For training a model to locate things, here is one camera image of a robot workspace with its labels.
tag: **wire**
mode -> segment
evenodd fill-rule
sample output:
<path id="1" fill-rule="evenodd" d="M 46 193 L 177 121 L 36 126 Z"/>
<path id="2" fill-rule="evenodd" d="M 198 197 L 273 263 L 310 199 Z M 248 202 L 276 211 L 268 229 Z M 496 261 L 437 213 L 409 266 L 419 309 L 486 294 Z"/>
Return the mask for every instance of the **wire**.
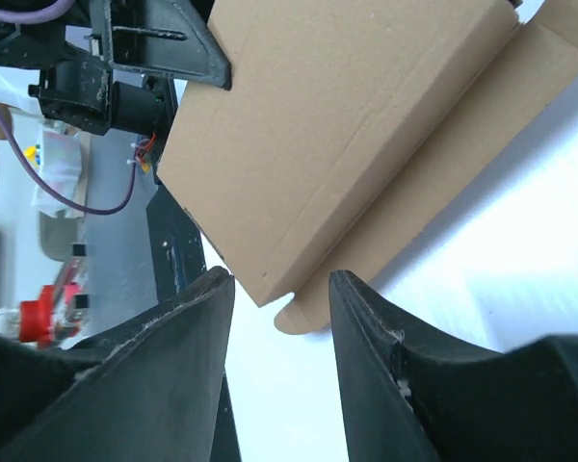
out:
<path id="1" fill-rule="evenodd" d="M 23 155 L 23 152 L 21 152 L 21 148 L 19 147 L 19 144 L 17 144 L 13 132 L 9 129 L 9 125 L 7 124 L 7 121 L 4 119 L 2 114 L 0 114 L 0 128 L 4 132 L 7 141 L 11 145 L 11 148 L 13 149 L 13 152 L 15 153 L 17 160 L 21 163 L 21 165 L 24 167 L 24 169 L 30 175 L 30 177 L 34 180 L 34 182 L 37 183 L 43 191 L 45 191 L 46 193 L 51 195 L 54 199 L 56 199 L 58 202 L 61 202 L 67 207 L 75 209 L 79 212 L 83 212 L 85 214 L 107 216 L 116 214 L 117 212 L 122 210 L 124 207 L 126 207 L 126 204 L 128 204 L 128 201 L 131 199 L 131 196 L 133 195 L 133 189 L 135 188 L 135 169 L 137 168 L 137 163 L 133 164 L 132 166 L 131 180 L 128 185 L 128 191 L 126 193 L 126 197 L 124 197 L 124 200 L 122 200 L 120 204 L 114 207 L 113 209 L 94 209 L 92 207 L 87 207 L 85 205 L 73 202 L 70 199 L 67 199 L 58 192 L 54 191 L 47 183 L 44 182 L 42 178 L 40 178 L 39 174 L 36 173 L 34 168 L 26 160 L 26 157 Z"/>
<path id="2" fill-rule="evenodd" d="M 11 12 L 9 10 L 0 10 L 0 21 L 10 22 L 12 24 L 42 24 L 53 21 L 62 16 L 75 0 L 56 0 L 54 3 L 35 12 Z"/>

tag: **purple cable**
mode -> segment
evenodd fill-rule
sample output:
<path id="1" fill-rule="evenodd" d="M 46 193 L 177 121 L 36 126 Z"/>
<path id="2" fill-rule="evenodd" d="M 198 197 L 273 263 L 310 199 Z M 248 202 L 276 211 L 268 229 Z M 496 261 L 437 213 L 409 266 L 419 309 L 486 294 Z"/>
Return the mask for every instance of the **purple cable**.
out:
<path id="1" fill-rule="evenodd" d="M 48 7 L 35 12 L 10 12 L 8 10 L 0 10 L 0 21 L 10 22 L 12 24 L 42 24 L 62 16 L 70 10 L 70 7 L 72 7 L 74 3 L 75 0 L 56 0 Z"/>
<path id="2" fill-rule="evenodd" d="M 106 215 L 116 214 L 117 212 L 122 210 L 124 207 L 126 207 L 126 204 L 128 204 L 128 201 L 131 200 L 131 196 L 133 195 L 133 189 L 135 188 L 135 170 L 137 168 L 137 163 L 133 164 L 132 171 L 131 171 L 131 182 L 128 185 L 128 192 L 126 194 L 126 197 L 124 197 L 124 200 L 122 200 L 120 202 L 120 204 L 117 207 L 114 207 L 113 209 L 93 209 L 92 207 L 87 207 L 85 205 L 81 205 L 81 204 L 78 204 L 76 202 L 73 202 L 70 199 L 67 199 L 66 197 L 62 196 L 58 192 L 54 191 L 47 183 L 45 183 L 43 181 L 42 178 L 40 178 L 39 174 L 35 172 L 34 168 L 26 160 L 26 156 L 24 156 L 23 152 L 21 152 L 21 148 L 19 147 L 19 144 L 17 144 L 15 136 L 13 135 L 11 130 L 9 130 L 9 124 L 2 117 L 2 114 L 0 114 L 0 128 L 2 128 L 2 131 L 4 132 L 5 137 L 7 137 L 7 141 L 11 145 L 11 148 L 13 149 L 15 156 L 17 157 L 17 160 L 23 165 L 24 169 L 30 175 L 30 177 L 35 181 L 35 183 L 37 183 L 43 191 L 45 191 L 46 193 L 51 195 L 58 202 L 65 204 L 67 207 L 70 207 L 71 209 L 78 210 L 79 212 L 83 212 L 85 214 L 105 215 L 106 216 Z"/>

